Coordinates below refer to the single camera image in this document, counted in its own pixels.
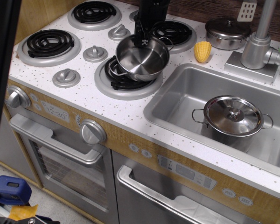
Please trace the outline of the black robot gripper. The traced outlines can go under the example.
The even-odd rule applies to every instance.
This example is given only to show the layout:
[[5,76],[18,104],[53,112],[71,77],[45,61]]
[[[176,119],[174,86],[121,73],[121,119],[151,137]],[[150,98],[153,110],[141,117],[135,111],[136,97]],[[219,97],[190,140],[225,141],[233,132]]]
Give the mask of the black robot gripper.
[[148,34],[153,26],[165,21],[168,11],[169,0],[141,0],[137,14],[134,16],[134,46],[147,47],[151,36]]

